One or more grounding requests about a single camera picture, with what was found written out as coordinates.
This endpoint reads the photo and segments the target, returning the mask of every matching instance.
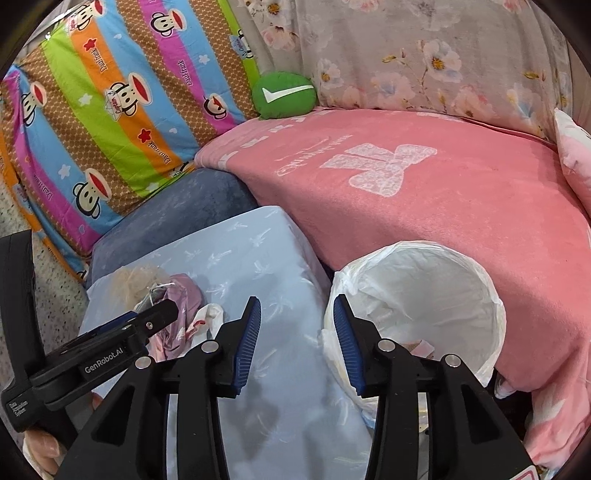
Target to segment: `denim cushion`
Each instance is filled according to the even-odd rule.
[[[119,222],[95,245],[88,285],[157,248],[258,205],[234,175],[195,170]]]

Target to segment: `finger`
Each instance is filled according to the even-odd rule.
[[[60,445],[51,435],[41,430],[27,430],[25,439],[35,461],[50,475],[57,473],[55,458],[60,455]]]
[[[92,393],[92,410],[96,410],[99,408],[99,405],[103,403],[103,397],[101,397],[98,393]]]

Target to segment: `pink blanket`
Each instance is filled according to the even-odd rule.
[[[497,368],[534,392],[528,451],[569,457],[591,423],[591,231],[551,148],[432,113],[318,111],[250,120],[196,162],[282,206],[332,268],[416,239],[481,263],[507,312]]]

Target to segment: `green pillow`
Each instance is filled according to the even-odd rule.
[[[288,118],[310,113],[316,105],[316,90],[302,75],[273,72],[255,84],[252,101],[262,119]]]

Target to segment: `blue mattress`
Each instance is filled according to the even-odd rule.
[[[361,480],[371,435],[329,371],[318,342],[330,281],[299,228],[278,207],[263,207],[157,249],[132,266],[186,273],[225,321],[251,295],[262,325],[242,394],[219,401],[232,480]],[[82,332],[124,313],[114,275],[89,290]],[[106,394],[114,381],[99,388]],[[168,425],[168,480],[176,474],[176,402]]]

